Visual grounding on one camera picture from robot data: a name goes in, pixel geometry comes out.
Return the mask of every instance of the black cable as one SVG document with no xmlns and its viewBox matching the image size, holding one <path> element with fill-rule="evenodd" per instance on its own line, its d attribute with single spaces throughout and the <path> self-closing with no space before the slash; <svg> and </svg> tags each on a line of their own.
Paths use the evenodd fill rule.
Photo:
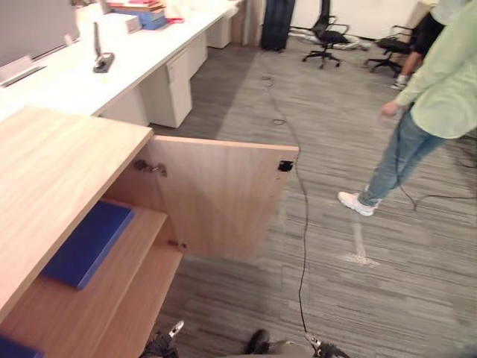
<svg viewBox="0 0 477 358">
<path fill-rule="evenodd" d="M 477 168 L 477 157 L 474 153 L 471 153 L 467 149 L 459 148 L 461 150 L 461 155 L 455 159 L 459 166 L 463 166 L 464 168 L 469 169 L 476 169 Z M 475 162 L 475 164 L 466 164 L 462 161 L 462 157 L 466 155 L 469 157 L 469 161 Z"/>
<path fill-rule="evenodd" d="M 303 329 L 305 330 L 305 333 L 308 333 L 308 329 L 306 327 L 306 322 L 305 322 L 305 316 L 303 314 L 303 301 L 301 298 L 301 292 L 303 290 L 303 280 L 305 277 L 306 273 L 306 234 L 308 233 L 308 226 L 309 226 L 309 198 L 308 198 L 308 193 L 306 191 L 305 184 L 303 182 L 303 179 L 300 176 L 300 169 L 299 169 L 299 164 L 300 164 L 300 155 L 302 153 L 302 146 L 300 139 L 298 138 L 297 132 L 294 128 L 294 126 L 290 123 L 288 120 L 287 116 L 285 115 L 284 112 L 281 111 L 281 109 L 278 106 L 277 100 L 275 99 L 273 93 L 271 92 L 271 88 L 275 84 L 275 78 L 274 74 L 270 72 L 267 68 L 266 65 L 262 62 L 262 54 L 259 55 L 259 62 L 261 67 L 265 70 L 266 74 L 262 76 L 262 81 L 268 81 L 268 84 L 265 85 L 265 90 L 268 94 L 268 97 L 270 99 L 270 103 L 272 107 L 275 109 L 275 111 L 279 114 L 281 118 L 279 119 L 273 119 L 272 123 L 274 125 L 286 125 L 288 129 L 290 130 L 291 135 L 293 136 L 293 139 L 295 143 L 297 144 L 298 147 L 298 155 L 297 155 L 297 162 L 295 163 L 295 172 L 297 173 L 297 179 L 298 183 L 300 185 L 300 190 L 303 193 L 303 197 L 305 200 L 305 224 L 303 226 L 303 269 L 301 272 L 301 278 L 300 278 L 300 288 L 298 289 L 298 301 L 300 302 L 300 316 L 301 316 L 301 321 L 303 324 Z"/>
<path fill-rule="evenodd" d="M 396 170 L 396 181 L 398 187 L 401 189 L 401 191 L 405 194 L 405 196 L 408 197 L 409 201 L 412 204 L 412 210 L 417 211 L 417 208 L 419 207 L 419 204 L 422 200 L 427 199 L 427 198 L 442 198 L 442 199 L 461 199 L 461 200 L 470 200 L 470 199 L 477 199 L 476 196 L 448 196 L 448 195 L 424 195 L 422 198 L 419 198 L 417 200 L 414 200 L 405 190 L 404 187 L 402 186 L 401 183 L 401 177 L 399 174 L 399 148 L 401 146 L 401 124 L 404 118 L 404 114 L 402 117 L 399 119 L 399 122 L 397 123 L 397 128 L 396 128 L 396 153 L 395 153 L 395 170 Z"/>
</svg>

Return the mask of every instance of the gray carpet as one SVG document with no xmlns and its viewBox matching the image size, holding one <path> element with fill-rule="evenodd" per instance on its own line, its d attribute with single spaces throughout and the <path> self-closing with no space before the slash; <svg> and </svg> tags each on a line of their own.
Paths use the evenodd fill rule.
<svg viewBox="0 0 477 358">
<path fill-rule="evenodd" d="M 378 51 L 335 51 L 340 68 L 302 63 L 311 48 L 296 41 L 282 54 L 233 45 L 209 50 L 192 79 L 194 109 L 177 130 L 158 134 L 294 144 L 264 90 L 294 126 L 303 152 L 300 174 L 310 201 L 303 303 L 308 328 L 351 357 L 450 357 L 477 344 L 476 202 L 428 198 L 417 212 L 399 191 L 371 218 L 336 200 L 359 190 L 378 163 L 394 126 L 377 113 L 396 93 L 391 71 L 362 67 Z M 458 165 L 455 142 L 433 153 L 406 189 L 472 196 L 477 172 Z M 186 258 L 159 314 L 157 328 L 186 320 L 181 358 L 236 354 L 259 327 L 275 339 L 304 342 L 297 299 L 303 262 L 303 194 L 295 173 L 277 208 L 266 244 L 248 263 Z M 361 236 L 375 265 L 346 259 Z"/>
</svg>

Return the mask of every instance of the hand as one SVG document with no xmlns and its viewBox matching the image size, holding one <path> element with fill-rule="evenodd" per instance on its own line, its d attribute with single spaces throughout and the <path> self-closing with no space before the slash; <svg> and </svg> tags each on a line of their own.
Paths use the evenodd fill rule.
<svg viewBox="0 0 477 358">
<path fill-rule="evenodd" d="M 381 107 L 381 114 L 383 116 L 392 117 L 401 108 L 402 106 L 398 105 L 397 102 L 394 100 L 394 101 L 388 102 L 387 104 Z"/>
</svg>

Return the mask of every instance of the office chair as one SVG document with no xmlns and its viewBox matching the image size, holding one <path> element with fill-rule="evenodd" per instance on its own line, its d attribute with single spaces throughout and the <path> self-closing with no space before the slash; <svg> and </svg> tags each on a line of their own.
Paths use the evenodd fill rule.
<svg viewBox="0 0 477 358">
<path fill-rule="evenodd" d="M 328 50 L 333 48 L 337 43 L 349 42 L 344 36 L 350 29 L 349 25 L 337 24 L 336 21 L 338 18 L 329 15 L 330 8 L 331 0 L 321 0 L 320 17 L 318 17 L 318 21 L 316 21 L 312 28 L 315 36 L 320 40 L 320 46 L 323 47 L 323 51 L 310 51 L 310 53 L 302 59 L 303 62 L 306 62 L 310 57 L 321 57 L 320 69 L 325 66 L 325 60 L 327 58 L 336 61 L 335 66 L 339 67 L 341 65 L 341 60 L 330 54 Z M 334 26 L 344 27 L 344 32 L 330 30 L 330 28 Z"/>
<path fill-rule="evenodd" d="M 399 40 L 399 35 L 408 36 L 408 42 Z M 384 55 L 386 58 L 368 58 L 364 65 L 367 66 L 369 62 L 376 62 L 377 64 L 370 70 L 370 72 L 376 71 L 378 67 L 390 67 L 394 71 L 394 77 L 401 72 L 402 66 L 391 60 L 394 54 L 408 55 L 412 51 L 412 43 L 415 41 L 415 31 L 413 28 L 406 28 L 404 26 L 395 25 L 391 28 L 391 34 L 388 37 L 380 39 L 375 42 L 378 47 L 384 49 Z"/>
</svg>

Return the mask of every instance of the light green shirt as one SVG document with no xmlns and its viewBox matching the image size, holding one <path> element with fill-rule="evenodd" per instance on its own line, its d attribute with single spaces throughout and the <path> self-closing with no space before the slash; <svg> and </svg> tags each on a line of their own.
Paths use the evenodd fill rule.
<svg viewBox="0 0 477 358">
<path fill-rule="evenodd" d="M 416 125 L 441 138 L 459 138 L 477 127 L 477 0 L 442 31 L 396 101 L 415 101 Z"/>
<path fill-rule="evenodd" d="M 431 9 L 432 17 L 442 25 L 448 25 L 452 22 L 454 15 L 469 0 L 440 0 L 439 3 Z"/>
</svg>

